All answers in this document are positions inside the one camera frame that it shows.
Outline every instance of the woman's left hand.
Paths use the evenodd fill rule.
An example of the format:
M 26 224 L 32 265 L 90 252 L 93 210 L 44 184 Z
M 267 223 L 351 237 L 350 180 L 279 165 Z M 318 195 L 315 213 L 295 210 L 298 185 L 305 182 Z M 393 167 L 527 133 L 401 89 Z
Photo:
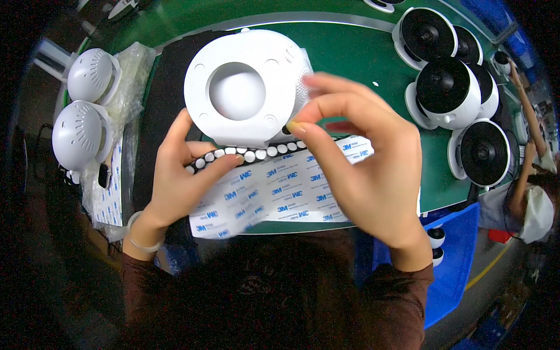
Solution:
M 221 177 L 243 163 L 242 156 L 224 155 L 197 174 L 188 173 L 187 164 L 216 149 L 211 142 L 185 141 L 192 124 L 184 108 L 157 151 L 152 200 L 142 213 L 157 227 L 187 216 Z

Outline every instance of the hand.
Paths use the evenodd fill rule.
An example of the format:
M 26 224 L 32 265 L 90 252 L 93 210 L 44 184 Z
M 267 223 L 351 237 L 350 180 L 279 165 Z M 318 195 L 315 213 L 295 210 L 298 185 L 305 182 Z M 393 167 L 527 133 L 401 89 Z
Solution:
M 288 129 L 317 159 L 344 214 L 392 248 L 409 246 L 418 235 L 427 237 L 416 215 L 422 173 L 418 129 L 364 85 L 325 73 L 305 77 L 304 82 L 316 89 L 316 98 Z M 332 116 L 348 120 L 327 124 L 327 130 L 367 137 L 375 153 L 351 165 L 315 124 Z M 429 243 L 428 252 L 431 262 Z
M 157 151 L 152 200 L 142 216 L 149 216 L 158 227 L 187 216 L 221 177 L 243 161 L 241 156 L 224 155 L 197 174 L 188 173 L 185 165 L 216 149 L 210 142 L 185 142 L 192 123 L 184 108 Z
M 521 78 L 519 77 L 519 74 L 517 73 L 517 68 L 515 67 L 515 63 L 511 60 L 511 58 L 508 58 L 507 60 L 510 62 L 510 67 L 511 67 L 511 73 L 510 73 L 511 82 L 517 88 L 523 88 L 523 83 L 521 82 Z
M 536 155 L 536 145 L 533 140 L 525 145 L 525 160 L 523 161 L 524 167 L 533 167 L 533 159 Z

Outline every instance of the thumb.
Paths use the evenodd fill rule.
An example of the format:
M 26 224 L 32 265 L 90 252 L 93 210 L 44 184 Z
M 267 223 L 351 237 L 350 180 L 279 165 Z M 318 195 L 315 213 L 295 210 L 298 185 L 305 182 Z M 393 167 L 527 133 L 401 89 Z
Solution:
M 219 179 L 241 164 L 242 155 L 224 155 L 216 159 L 206 169 L 193 176 L 195 191 L 200 192 L 201 196 L 204 195 Z
M 353 167 L 325 130 L 316 124 L 306 122 L 289 122 L 287 127 L 315 156 L 331 188 L 341 186 L 347 181 L 346 176 Z

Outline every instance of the circular opening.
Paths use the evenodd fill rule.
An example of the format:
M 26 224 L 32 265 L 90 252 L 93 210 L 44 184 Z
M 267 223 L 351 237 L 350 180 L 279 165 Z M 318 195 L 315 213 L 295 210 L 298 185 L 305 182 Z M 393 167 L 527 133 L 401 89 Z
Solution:
M 219 66 L 208 86 L 212 106 L 227 119 L 252 118 L 264 105 L 264 81 L 256 70 L 239 62 Z

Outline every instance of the white ventilated cover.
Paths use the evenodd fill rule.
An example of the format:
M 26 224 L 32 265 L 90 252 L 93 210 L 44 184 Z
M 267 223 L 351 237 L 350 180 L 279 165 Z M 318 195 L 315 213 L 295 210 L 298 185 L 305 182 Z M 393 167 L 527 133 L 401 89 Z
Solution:
M 102 109 L 87 101 L 74 101 L 58 115 L 53 128 L 53 150 L 65 169 L 83 170 L 94 158 L 99 163 L 107 158 L 113 134 Z M 105 129 L 105 143 L 100 145 L 102 128 Z
M 122 70 L 119 61 L 102 49 L 82 53 L 68 72 L 68 94 L 73 101 L 106 104 L 115 94 Z
M 262 108 L 252 117 L 243 116 L 244 120 L 226 118 L 210 100 L 213 76 L 231 62 L 251 67 L 264 82 Z M 301 77 L 311 72 L 306 55 L 290 38 L 270 30 L 244 30 L 218 38 L 196 54 L 185 75 L 185 104 L 193 122 L 217 144 L 266 148 L 307 103 Z M 254 98 L 244 97 L 249 101 Z

